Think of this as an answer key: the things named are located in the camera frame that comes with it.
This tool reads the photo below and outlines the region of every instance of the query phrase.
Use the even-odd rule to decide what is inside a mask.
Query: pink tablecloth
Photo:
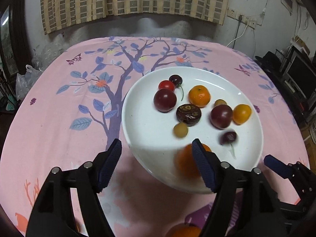
[[[284,163],[308,164],[287,105],[246,55],[217,43],[183,39],[93,39],[69,48],[48,67],[10,127],[0,164],[0,203],[22,233],[50,169],[77,168],[93,160],[114,138],[121,139],[123,152],[99,199],[116,236],[161,237],[188,214],[200,208],[207,214],[214,194],[186,194],[155,180],[134,159],[122,132],[121,109],[130,87],[148,72],[172,66],[214,72],[244,92],[262,123],[262,159],[272,154]],[[298,199],[288,180],[265,168],[262,160],[259,167],[281,201]],[[77,201],[74,207],[82,224]]]

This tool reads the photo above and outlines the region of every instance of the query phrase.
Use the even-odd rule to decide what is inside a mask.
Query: metal screw
[[[223,167],[223,168],[229,168],[229,164],[224,161],[224,162],[221,163],[221,167]]]
[[[255,168],[253,169],[253,171],[254,171],[257,175],[261,174],[261,170],[260,170],[259,168],[257,168],[257,167],[255,167]]]
[[[85,168],[90,168],[90,167],[92,167],[92,162],[91,162],[91,161],[87,161],[87,162],[85,162],[85,163],[83,164],[83,166],[84,166]]]
[[[59,167],[54,167],[53,169],[52,169],[52,173],[53,174],[56,174],[56,173],[58,173],[59,172]]]

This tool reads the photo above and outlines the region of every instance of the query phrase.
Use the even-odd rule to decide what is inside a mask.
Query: red cherry tomato
[[[163,88],[169,89],[170,91],[174,91],[176,89],[176,86],[171,81],[164,80],[159,83],[158,90],[163,89]]]

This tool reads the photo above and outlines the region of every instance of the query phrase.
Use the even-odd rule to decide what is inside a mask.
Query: white plate
[[[176,106],[168,113],[161,113],[154,107],[154,95],[158,84],[171,75],[178,74],[183,79],[184,99],[181,90],[176,89]],[[202,108],[200,121],[189,127],[188,135],[177,139],[173,127],[178,123],[176,109],[190,103],[188,93],[196,85],[204,85],[211,94],[211,101]],[[231,123],[227,129],[234,129],[238,141],[234,144],[236,159],[230,146],[219,144],[222,130],[215,129],[208,116],[217,99],[223,99],[233,109],[238,104],[248,104],[252,108],[249,120],[241,126]],[[263,131],[255,108],[249,99],[232,83],[201,69],[190,67],[170,67],[155,70],[139,79],[129,90],[122,108],[122,125],[126,141],[138,162],[154,177],[170,187],[190,193],[211,193],[202,178],[186,180],[178,175],[174,166],[174,155],[179,149],[199,138],[208,145],[220,161],[227,161],[237,169],[251,171],[257,166],[263,149]]]

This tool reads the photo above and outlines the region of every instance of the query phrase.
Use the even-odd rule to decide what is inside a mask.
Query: tangerine
[[[198,237],[201,229],[196,226],[187,226],[177,230],[172,237]]]
[[[189,92],[190,103],[205,107],[211,100],[211,95],[205,86],[195,86]]]
[[[233,121],[237,125],[245,123],[251,115],[251,108],[246,104],[239,104],[233,110]]]
[[[203,144],[206,151],[212,152],[211,149]],[[198,167],[195,164],[195,160],[192,155],[192,144],[188,144],[183,150],[179,151],[175,158],[176,168],[179,170],[181,175],[186,178],[198,178],[201,176]]]

